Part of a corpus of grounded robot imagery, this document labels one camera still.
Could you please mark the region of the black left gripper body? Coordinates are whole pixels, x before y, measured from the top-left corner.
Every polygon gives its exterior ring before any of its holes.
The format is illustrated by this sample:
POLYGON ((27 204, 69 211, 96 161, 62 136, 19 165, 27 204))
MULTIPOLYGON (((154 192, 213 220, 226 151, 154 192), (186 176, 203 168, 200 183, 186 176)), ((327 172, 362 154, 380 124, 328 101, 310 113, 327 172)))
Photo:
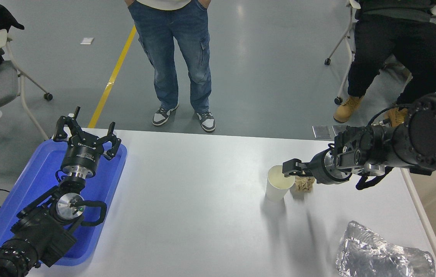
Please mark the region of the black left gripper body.
POLYGON ((104 153, 101 144, 90 144, 89 140, 82 140, 79 136, 68 139, 68 149, 62 161, 62 169, 80 166, 88 170, 96 170, 100 157, 104 153))

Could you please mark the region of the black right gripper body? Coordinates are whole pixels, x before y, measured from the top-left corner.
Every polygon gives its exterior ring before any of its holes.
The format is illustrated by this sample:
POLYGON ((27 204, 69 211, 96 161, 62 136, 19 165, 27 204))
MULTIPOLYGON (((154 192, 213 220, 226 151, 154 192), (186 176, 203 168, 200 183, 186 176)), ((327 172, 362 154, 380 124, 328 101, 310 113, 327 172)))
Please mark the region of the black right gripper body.
POLYGON ((307 165, 311 175, 315 178, 317 184, 334 184, 334 180, 331 175, 327 172, 327 167, 325 165, 325 157, 330 153, 330 150, 324 150, 315 154, 312 160, 307 165))

